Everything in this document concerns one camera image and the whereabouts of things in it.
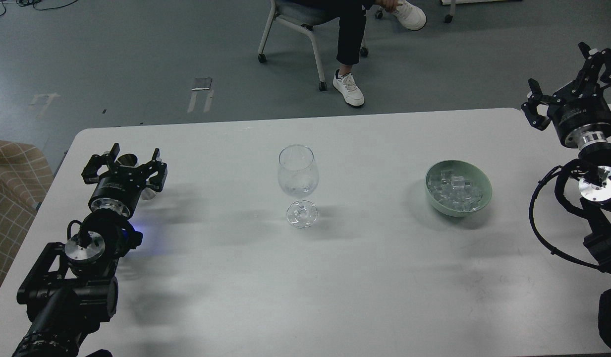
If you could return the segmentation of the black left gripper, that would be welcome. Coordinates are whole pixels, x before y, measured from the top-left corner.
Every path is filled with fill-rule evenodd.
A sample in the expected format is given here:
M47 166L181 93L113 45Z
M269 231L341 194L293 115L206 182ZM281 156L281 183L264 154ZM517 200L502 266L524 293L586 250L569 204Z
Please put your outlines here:
M106 209L131 219L143 190L163 191L167 164L161 161L160 149L156 148L151 160L138 167L117 167L119 152L119 143L114 143L109 152L93 154L82 170L82 179L85 184L96 185L89 200L91 212ZM103 166L109 171L99 174Z

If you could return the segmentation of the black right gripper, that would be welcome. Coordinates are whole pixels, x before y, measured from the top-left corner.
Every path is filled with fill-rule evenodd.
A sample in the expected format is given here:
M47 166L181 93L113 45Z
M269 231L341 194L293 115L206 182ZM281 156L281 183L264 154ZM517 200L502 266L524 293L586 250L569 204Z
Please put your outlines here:
M598 50L584 42L578 43L584 63L576 79L553 95L543 94L536 79L529 78L530 94L521 105L530 126L540 131L553 122L561 145L577 148L578 136L588 131L600 131L611 136L611 110L604 99L604 90L611 88L611 49ZM539 106L548 106L541 115Z

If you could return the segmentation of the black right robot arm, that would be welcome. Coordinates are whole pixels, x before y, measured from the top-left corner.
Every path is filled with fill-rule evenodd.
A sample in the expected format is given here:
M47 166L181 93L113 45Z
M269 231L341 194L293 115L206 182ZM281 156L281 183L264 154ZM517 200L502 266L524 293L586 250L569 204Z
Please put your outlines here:
M530 126L538 130L550 124L563 147L578 149L578 156L553 167L537 183L530 203L529 222L535 237L552 255L579 266L611 274L611 110L604 91L611 88L611 49L598 50L578 44L584 64L576 78L551 95L530 78L530 93L521 111ZM541 235L534 221L534 208L541 190L555 181L557 202L572 215L588 222L591 232L582 244L595 263L588 263L561 251Z

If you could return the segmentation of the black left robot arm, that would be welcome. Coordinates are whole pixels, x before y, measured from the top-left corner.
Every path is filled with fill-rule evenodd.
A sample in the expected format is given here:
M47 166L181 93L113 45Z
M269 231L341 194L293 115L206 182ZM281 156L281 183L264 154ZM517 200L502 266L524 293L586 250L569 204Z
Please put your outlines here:
M119 155L119 144L94 154L81 173L95 185L83 220L70 221L65 242L49 242L17 291L31 326L15 357L76 357L86 337L116 313L120 258L142 243L130 223L140 199L164 188L167 165L160 150L144 164Z

